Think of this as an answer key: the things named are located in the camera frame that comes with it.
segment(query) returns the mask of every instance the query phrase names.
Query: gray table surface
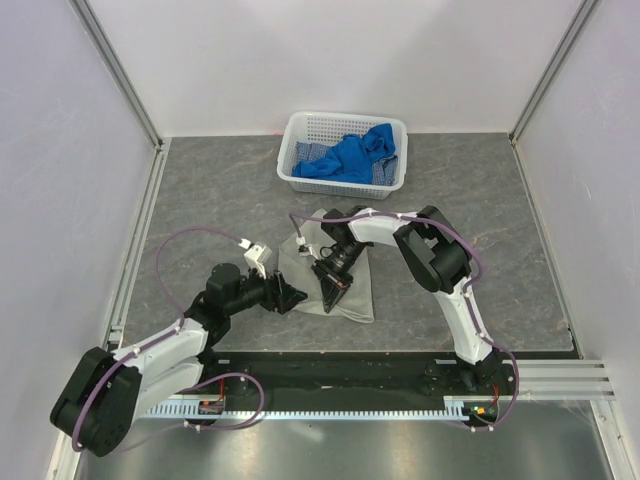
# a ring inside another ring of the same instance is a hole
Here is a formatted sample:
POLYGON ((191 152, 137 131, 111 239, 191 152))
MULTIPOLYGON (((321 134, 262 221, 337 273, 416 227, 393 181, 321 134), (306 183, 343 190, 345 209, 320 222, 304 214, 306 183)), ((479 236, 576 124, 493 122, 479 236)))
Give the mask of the gray table surface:
MULTIPOLYGON (((292 233, 287 212, 342 211, 363 203, 348 197, 294 192, 276 175, 281 137, 177 138, 153 212, 124 332, 137 342, 169 325, 176 313, 154 278, 163 237, 188 225, 213 225, 277 252, 292 233)), ((476 299, 499 343, 516 350, 569 350, 571 339, 511 147, 505 134, 409 136, 404 186, 377 209, 437 206, 479 250, 486 277, 476 299)), ((276 255, 271 258, 275 265, 276 255)), ((370 249, 376 320, 362 325, 338 317, 255 307, 232 318, 219 350, 451 350, 437 302, 411 277, 397 249, 370 249)), ((188 306, 221 262, 244 265, 226 238, 188 233, 163 251, 161 272, 188 306)))

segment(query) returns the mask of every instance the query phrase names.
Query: white panel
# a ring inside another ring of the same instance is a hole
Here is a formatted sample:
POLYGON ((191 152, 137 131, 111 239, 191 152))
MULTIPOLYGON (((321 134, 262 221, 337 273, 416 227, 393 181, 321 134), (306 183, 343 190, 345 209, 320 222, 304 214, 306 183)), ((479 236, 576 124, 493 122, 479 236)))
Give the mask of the white panel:
POLYGON ((508 131, 580 0, 92 0, 165 136, 300 110, 508 131))
POLYGON ((153 152, 66 1, 1 2, 0 65, 0 464, 31 480, 102 340, 153 152))
POLYGON ((636 446, 639 18, 636 0, 601 2, 521 141, 578 341, 605 361, 636 446))

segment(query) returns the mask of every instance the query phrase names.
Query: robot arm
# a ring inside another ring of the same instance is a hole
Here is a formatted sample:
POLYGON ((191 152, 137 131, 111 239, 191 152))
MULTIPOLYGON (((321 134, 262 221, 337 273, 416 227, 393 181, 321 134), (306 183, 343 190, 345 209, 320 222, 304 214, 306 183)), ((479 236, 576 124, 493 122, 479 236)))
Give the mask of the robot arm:
POLYGON ((90 392, 105 372, 133 352, 133 358, 100 390, 80 430, 79 442, 90 452, 101 457, 113 451, 140 415, 198 383, 207 351, 229 331, 232 315, 257 304, 284 314, 307 298, 280 272, 266 273, 263 262, 269 253, 263 245, 247 250, 245 259, 251 267, 247 276, 230 263, 215 266, 205 290, 185 312, 184 322, 176 321, 139 345, 86 352, 51 412, 51 423, 71 436, 90 392), (165 340, 154 344, 161 337, 165 340), (151 347, 140 348, 150 343, 151 347))
MULTIPOLYGON (((353 278, 348 270, 367 245, 395 246, 400 249, 418 284, 438 300, 451 329, 457 356, 471 365, 485 360, 492 348, 482 336, 489 336, 473 290, 469 286, 463 293, 463 286, 471 274, 467 252, 450 235, 433 226, 401 218, 375 216, 375 213, 371 208, 355 207, 345 215, 337 210, 325 215, 325 218, 333 219, 369 215, 349 223, 322 225, 322 229, 336 240, 331 247, 331 254, 318 258, 312 267, 321 283, 325 311, 329 312, 349 290, 353 278), (474 325, 465 296, 470 300, 479 331, 474 325)), ((431 219, 453 229, 435 207, 400 216, 431 219)))

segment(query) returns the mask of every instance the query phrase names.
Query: gray fabric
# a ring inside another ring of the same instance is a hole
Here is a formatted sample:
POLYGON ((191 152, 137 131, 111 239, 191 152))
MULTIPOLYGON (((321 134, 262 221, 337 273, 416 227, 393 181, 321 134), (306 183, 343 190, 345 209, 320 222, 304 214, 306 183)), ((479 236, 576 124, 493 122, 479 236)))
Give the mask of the gray fabric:
MULTIPOLYGON (((326 210, 318 210, 314 217, 321 217, 326 210)), ((324 233, 319 222, 305 222, 300 227, 308 244, 319 252, 321 247, 330 247, 335 242, 324 233)), ((360 255, 349 273, 353 276, 353 284, 330 313, 322 309, 322 293, 320 282, 311 271, 314 258, 301 257, 296 244, 296 234, 293 234, 282 245, 278 255, 278 270, 282 272, 287 283, 307 292, 309 298, 299 303, 294 310, 312 313, 323 317, 346 317, 360 323, 373 322, 373 299, 371 297, 371 273, 369 272, 369 257, 367 251, 360 255)))

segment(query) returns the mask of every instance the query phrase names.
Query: laundry basket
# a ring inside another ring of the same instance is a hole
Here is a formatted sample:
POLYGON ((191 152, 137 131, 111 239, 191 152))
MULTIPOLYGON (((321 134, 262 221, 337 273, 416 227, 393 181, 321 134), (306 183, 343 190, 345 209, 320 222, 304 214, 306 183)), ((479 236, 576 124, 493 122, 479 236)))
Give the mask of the laundry basket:
POLYGON ((278 176, 288 182, 298 192, 346 195, 360 198, 387 198, 389 194, 402 187, 407 171, 407 127, 400 120, 343 113, 298 112, 289 119, 284 131, 280 153, 278 154, 278 176), (298 142, 321 143, 333 146, 346 134, 364 135, 371 127, 390 123, 393 129, 393 141, 396 144, 398 166, 393 185, 363 185, 360 183, 333 182, 291 176, 298 163, 296 145, 298 142))

